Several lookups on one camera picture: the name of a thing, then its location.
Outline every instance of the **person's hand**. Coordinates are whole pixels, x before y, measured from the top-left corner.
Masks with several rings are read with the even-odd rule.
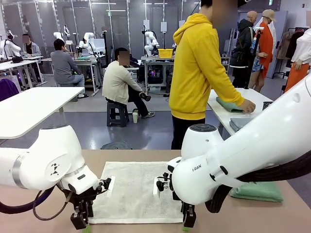
[[[298,60],[295,62],[295,70],[300,70],[302,65],[302,61]]]
[[[256,105],[252,101],[245,99],[244,102],[239,107],[245,113],[252,113],[255,110]]]
[[[258,57],[267,58],[267,57],[268,57],[268,54],[266,54],[265,52],[260,52],[260,53],[258,54]]]

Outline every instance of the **yellow basket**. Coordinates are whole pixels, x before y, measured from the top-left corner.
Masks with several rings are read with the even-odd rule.
[[[172,58],[173,49],[158,49],[160,58]]]

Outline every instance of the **purple chair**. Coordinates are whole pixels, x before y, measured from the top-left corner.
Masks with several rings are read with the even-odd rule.
[[[9,79],[0,80],[0,101],[10,98],[19,93],[14,82]]]

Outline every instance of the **sneaker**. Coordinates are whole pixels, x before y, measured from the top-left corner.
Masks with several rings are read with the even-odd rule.
[[[88,95],[86,95],[86,94],[79,94],[78,95],[78,99],[83,99],[83,98],[87,98],[88,97]]]
[[[154,112],[148,112],[146,116],[142,116],[141,118],[149,118],[149,117],[154,117],[155,113]]]
[[[151,100],[151,96],[148,96],[143,92],[140,92],[139,97],[141,97],[143,100],[146,100],[147,102]]]

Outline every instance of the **mannequin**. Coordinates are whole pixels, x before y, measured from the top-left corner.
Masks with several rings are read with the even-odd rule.
[[[274,47],[274,30],[270,29],[269,24],[275,22],[275,13],[273,10],[265,10],[262,13],[262,22],[260,27],[263,27],[262,35],[259,40],[259,50],[256,52],[252,74],[250,77],[248,88],[254,88],[255,91],[260,92],[264,79],[267,76],[269,65],[273,60]]]
[[[301,81],[308,72],[311,63],[311,29],[305,31],[302,37],[297,39],[297,48],[292,58],[292,68],[285,92]]]

